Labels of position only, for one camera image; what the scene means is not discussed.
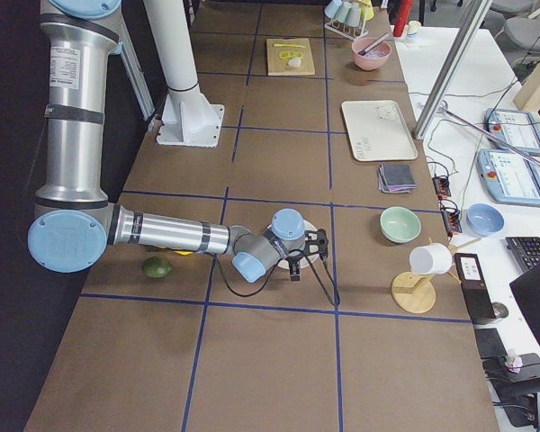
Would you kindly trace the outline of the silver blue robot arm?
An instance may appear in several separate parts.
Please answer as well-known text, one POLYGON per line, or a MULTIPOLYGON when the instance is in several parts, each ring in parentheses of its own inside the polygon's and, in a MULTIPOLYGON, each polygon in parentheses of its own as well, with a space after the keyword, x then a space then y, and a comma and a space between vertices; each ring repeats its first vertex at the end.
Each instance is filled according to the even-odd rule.
POLYGON ((28 247, 40 265, 83 270, 116 243, 230 254, 249 282, 280 261, 295 265, 308 243, 303 217, 278 211, 261 234, 242 226, 130 211, 100 186, 108 58, 121 57, 145 117, 154 110, 118 1, 44 1, 40 27, 49 37, 47 178, 35 195, 28 247))

